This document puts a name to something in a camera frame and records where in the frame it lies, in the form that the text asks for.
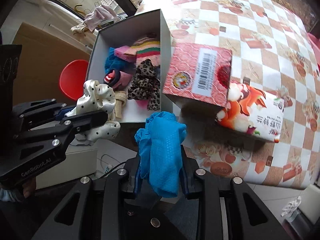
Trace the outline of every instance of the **barcode label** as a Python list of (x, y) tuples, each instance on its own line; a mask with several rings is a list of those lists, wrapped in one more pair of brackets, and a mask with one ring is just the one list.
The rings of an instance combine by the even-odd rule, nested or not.
[(216, 64), (217, 51), (211, 49), (200, 49), (198, 66), (192, 85), (192, 92), (203, 96), (211, 96), (214, 68)]

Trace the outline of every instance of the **hand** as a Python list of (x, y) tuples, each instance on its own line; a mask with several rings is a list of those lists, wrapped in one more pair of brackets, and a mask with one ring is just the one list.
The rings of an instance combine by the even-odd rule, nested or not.
[(31, 196), (36, 191), (36, 178), (32, 178), (28, 180), (26, 183), (22, 185), (23, 188), (23, 196), (25, 198)]

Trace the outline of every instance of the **table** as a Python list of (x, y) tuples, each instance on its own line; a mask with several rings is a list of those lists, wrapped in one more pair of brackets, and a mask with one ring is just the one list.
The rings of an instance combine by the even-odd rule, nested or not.
[(159, 8), (173, 47), (187, 42), (231, 49), (231, 80), (250, 78), (251, 86), (285, 101), (279, 143), (242, 138), (239, 144), (238, 135), (205, 125), (202, 138), (184, 143), (188, 155), (226, 177), (307, 187), (318, 171), (320, 77), (301, 19), (271, 0), (143, 0), (136, 14)]

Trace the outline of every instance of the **white box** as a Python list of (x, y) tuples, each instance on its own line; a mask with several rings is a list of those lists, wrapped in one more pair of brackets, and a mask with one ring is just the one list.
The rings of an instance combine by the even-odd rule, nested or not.
[[(170, 31), (160, 9), (129, 17), (123, 21), (110, 25), (99, 31), (97, 40), (94, 44), (86, 80), (98, 80), (103, 83), (105, 76), (105, 61), (108, 56), (109, 48), (119, 48), (127, 45), (131, 46), (139, 37), (147, 33), (156, 33), (160, 38), (160, 82), (161, 91), (171, 60), (171, 41)], [(172, 102), (160, 93), (160, 110), (172, 113)], [(154, 111), (148, 111), (138, 106), (135, 100), (128, 100), (122, 109), (121, 122), (145, 122), (146, 118)]]

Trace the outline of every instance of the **pink box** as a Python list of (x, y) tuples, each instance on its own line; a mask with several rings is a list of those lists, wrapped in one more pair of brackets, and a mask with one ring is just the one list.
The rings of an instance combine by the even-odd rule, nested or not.
[(215, 118), (227, 103), (232, 52), (195, 43), (177, 43), (163, 93), (182, 110)]
[(130, 49), (129, 46), (122, 46), (122, 47), (116, 48), (115, 49), (115, 56), (117, 56), (127, 62), (135, 62), (136, 56), (124, 54), (128, 49)]

